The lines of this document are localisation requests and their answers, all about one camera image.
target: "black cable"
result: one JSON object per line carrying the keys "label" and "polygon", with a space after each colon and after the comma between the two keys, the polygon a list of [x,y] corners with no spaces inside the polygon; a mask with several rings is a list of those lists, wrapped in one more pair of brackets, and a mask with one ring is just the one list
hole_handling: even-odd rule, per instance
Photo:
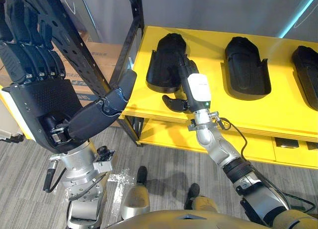
{"label": "black cable", "polygon": [[[246,158],[245,158],[245,156],[244,156],[244,149],[245,149],[246,146],[247,146],[247,139],[246,139],[245,136],[242,134],[242,132],[241,132],[235,125],[233,125],[227,118],[222,117],[222,118],[220,118],[220,119],[223,120],[223,121],[225,121],[225,122],[227,122],[227,123],[229,124],[229,127],[228,127],[228,128],[225,128],[225,130],[229,130],[229,129],[231,128],[231,126],[233,126],[234,129],[236,129],[236,131],[237,131],[237,132],[242,136],[242,138],[244,139],[245,144],[244,144],[244,146],[242,147],[242,149],[241,149],[241,151],[240,151],[240,154],[241,154],[241,157],[246,161]],[[316,208],[316,205],[315,205],[313,202],[311,202],[311,201],[308,201],[308,200],[306,200],[306,199],[297,197],[297,196],[292,195],[292,194],[288,194],[288,193],[282,192],[274,183],[272,183],[267,177],[265,177],[261,172],[259,172],[253,165],[251,165],[251,167],[255,170],[256,174],[258,174],[258,176],[259,176],[262,180],[266,181],[268,184],[270,184],[271,186],[273,186],[273,188],[274,188],[274,189],[282,196],[282,198],[285,200],[285,202],[287,203],[288,208],[291,208],[291,205],[290,205],[289,201],[287,200],[287,198],[286,198],[285,196],[290,197],[290,198],[294,198],[294,199],[299,200],[299,201],[302,201],[302,202],[305,202],[305,203],[307,203],[307,204],[309,204],[309,205],[312,206],[311,208],[309,208],[309,209],[303,211],[303,213],[311,212],[312,210],[314,210],[314,209]]]}
{"label": "black cable", "polygon": [[295,196],[295,195],[288,194],[288,193],[284,193],[284,195],[287,196],[287,197],[290,197],[290,198],[293,198],[293,199],[302,201],[302,202],[307,203],[307,204],[309,204],[309,205],[312,206],[311,208],[309,208],[309,209],[303,211],[303,213],[309,213],[309,212],[313,211],[313,210],[316,208],[316,205],[315,205],[313,202],[311,202],[311,201],[308,201],[308,200],[306,200],[306,199],[303,199],[303,198],[300,198],[300,197],[297,197],[297,196]]}
{"label": "black cable", "polygon": [[53,190],[56,188],[56,186],[58,185],[58,183],[60,182],[63,174],[65,173],[66,168],[63,169],[63,171],[61,172],[60,176],[58,177],[58,179],[56,180],[56,182],[54,183],[54,185],[52,186],[52,188],[50,188],[49,190],[45,190],[46,193],[52,193]]}
{"label": "black cable", "polygon": [[69,201],[74,201],[74,200],[77,200],[79,198],[81,198],[82,196],[84,196],[92,187],[94,187],[97,183],[99,183],[103,177],[105,177],[107,173],[103,174],[102,176],[100,176],[91,186],[89,186],[88,188],[86,188],[84,191],[82,191],[81,193],[75,195],[75,196],[72,196],[69,198]]}
{"label": "black cable", "polygon": [[242,136],[242,138],[244,139],[245,144],[244,144],[244,146],[242,147],[242,149],[241,149],[241,151],[240,151],[240,155],[242,156],[242,158],[243,158],[245,161],[247,161],[246,158],[244,157],[244,154],[243,154],[244,149],[245,149],[246,146],[247,146],[247,139],[246,139],[245,136],[242,134],[242,132],[241,132],[235,125],[233,125],[227,118],[221,117],[220,119],[223,120],[223,121],[225,121],[225,122],[227,122],[227,123],[230,125],[228,128],[225,128],[225,130],[229,130],[229,129],[233,126],[234,129],[236,129],[236,131],[237,131],[237,132],[240,134],[240,136]]}
{"label": "black cable", "polygon": [[70,207],[71,207],[71,201],[69,201],[69,204],[68,204],[68,208],[66,210],[66,222],[68,222],[68,219],[69,219],[69,213],[70,213]]}

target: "gray carpet floor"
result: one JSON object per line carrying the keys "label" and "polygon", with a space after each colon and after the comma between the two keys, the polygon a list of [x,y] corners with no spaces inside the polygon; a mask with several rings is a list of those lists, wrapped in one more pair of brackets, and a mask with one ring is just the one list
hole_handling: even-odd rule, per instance
{"label": "gray carpet floor", "polygon": [[[107,183],[108,199],[101,228],[119,219],[122,195],[131,187],[141,165],[149,172],[151,211],[182,209],[189,186],[196,182],[201,187],[200,194],[213,198],[221,213],[246,219],[240,197],[207,154],[150,145],[136,147],[122,129],[113,127],[95,136],[93,142],[96,147],[107,145],[117,151],[119,159],[113,174],[122,179]],[[42,191],[49,155],[33,141],[0,142],[1,229],[65,228],[65,189],[58,185],[51,194]],[[317,170],[256,162],[254,166],[285,192],[318,202]],[[56,176],[63,168],[62,164],[58,166]],[[301,205],[294,200],[291,203]]]}

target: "blue light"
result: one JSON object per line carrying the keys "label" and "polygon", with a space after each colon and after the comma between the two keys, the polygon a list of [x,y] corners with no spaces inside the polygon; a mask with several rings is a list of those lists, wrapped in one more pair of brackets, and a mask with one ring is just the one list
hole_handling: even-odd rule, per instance
{"label": "blue light", "polygon": [[288,33],[288,31],[293,27],[296,21],[302,16],[302,14],[306,11],[306,9],[311,5],[314,0],[309,0],[304,7],[295,15],[292,21],[287,25],[287,27],[278,34],[278,38],[284,38],[284,36]]}

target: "robot forearm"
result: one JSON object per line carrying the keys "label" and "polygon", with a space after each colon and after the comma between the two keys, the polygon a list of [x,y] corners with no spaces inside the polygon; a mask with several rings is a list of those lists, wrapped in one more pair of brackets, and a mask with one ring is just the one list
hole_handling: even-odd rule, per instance
{"label": "robot forearm", "polygon": [[217,123],[212,122],[210,116],[218,118],[217,113],[211,114],[208,109],[194,112],[195,124],[189,129],[196,131],[199,144],[231,180],[236,192],[243,196],[240,203],[250,220],[272,226],[275,217],[289,209],[286,202],[257,176],[251,163],[245,161],[222,137]]}

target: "gray wall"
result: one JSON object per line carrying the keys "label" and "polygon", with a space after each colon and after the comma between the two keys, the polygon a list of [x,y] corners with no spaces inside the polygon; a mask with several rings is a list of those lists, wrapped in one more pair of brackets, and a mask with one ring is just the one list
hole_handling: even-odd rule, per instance
{"label": "gray wall", "polygon": [[[85,0],[102,42],[122,43],[132,14],[128,0]],[[143,0],[146,25],[247,33],[277,34],[302,0]],[[317,5],[315,0],[301,16]],[[288,38],[318,41],[318,8]]]}

